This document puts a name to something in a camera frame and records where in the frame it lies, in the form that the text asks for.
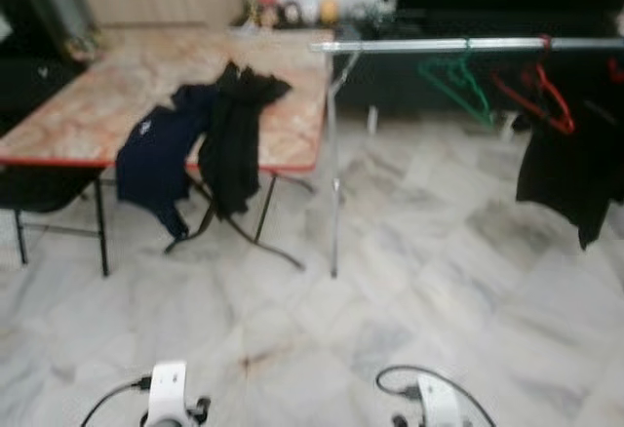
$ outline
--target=folding table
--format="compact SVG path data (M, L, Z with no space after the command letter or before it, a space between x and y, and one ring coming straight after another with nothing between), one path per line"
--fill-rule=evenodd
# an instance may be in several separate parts
M331 40L332 34L279 31L243 35L160 27L117 29L108 39L110 51L105 58L0 139L0 165L113 166L132 127L156 104L171 104L169 97L180 85L210 84L230 60L249 65L289 82L292 90L260 116L259 167L272 176L260 224L251 236L230 223L251 243L301 266L259 239L276 179L316 167L332 67L329 58L311 53L309 45ZM197 168L200 145L201 139L188 157L189 170ZM203 185L195 181L195 186L212 199ZM100 209L101 196L96 200ZM211 203L199 233L214 214Z

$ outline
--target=green hanger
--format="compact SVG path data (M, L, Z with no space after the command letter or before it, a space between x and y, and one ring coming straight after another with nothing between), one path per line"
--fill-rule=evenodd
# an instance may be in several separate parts
M468 113L484 125L491 127L494 122L489 110L489 102L485 93L477 83L474 75L468 68L470 58L470 41L466 39L466 52L459 58L429 58L418 65L418 74L433 84L440 91L461 105ZM435 68L444 68L452 86L445 84L433 73ZM475 107L466 100L457 89L472 90L477 95L481 106Z

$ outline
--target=black chair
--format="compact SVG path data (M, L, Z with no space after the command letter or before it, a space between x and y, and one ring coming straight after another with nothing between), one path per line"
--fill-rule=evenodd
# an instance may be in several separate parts
M23 230L38 229L47 232L77 235L99 239L101 267L108 276L106 231L101 197L102 169L8 166L0 170L0 209L12 210L15 215L19 252L22 264L28 263ZM53 213L64 209L94 184L96 195L97 230L81 230L55 225L24 223L21 213Z

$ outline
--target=black furniture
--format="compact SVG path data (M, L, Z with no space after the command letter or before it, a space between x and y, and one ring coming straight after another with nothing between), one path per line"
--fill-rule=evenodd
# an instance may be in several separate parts
M0 0L0 10L13 32L0 42L0 136L80 74L58 38L63 33L46 0ZM21 262L28 262L24 229L92 237L99 240L101 266L108 276L102 169L0 166L0 209L13 211ZM97 230L24 223L21 213L59 211L91 183L95 185Z
M12 210L15 216L19 252L22 264L28 263L24 229L92 237L99 240L102 274L107 277L108 255L106 231L101 197L102 169L22 167L10 166L0 174L0 209ZM82 230L56 225L24 223L21 213L53 213L74 201L90 185L94 184L96 195L97 230Z

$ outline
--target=metal pole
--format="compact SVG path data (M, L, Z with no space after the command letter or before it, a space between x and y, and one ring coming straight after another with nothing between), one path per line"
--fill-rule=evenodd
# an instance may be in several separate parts
M331 276L338 276L338 237L340 214L340 174L338 172L338 126L335 110L335 96L349 77L349 73L358 62L360 53L351 55L340 76L331 84L328 90L328 133L331 147L331 189L333 191L332 221L331 221Z
M324 54L419 54L440 52L534 52L544 48L546 40L540 37L505 37L475 39L416 39L373 42L322 42L311 44L312 52ZM553 38L551 51L565 50L624 50L622 38Z

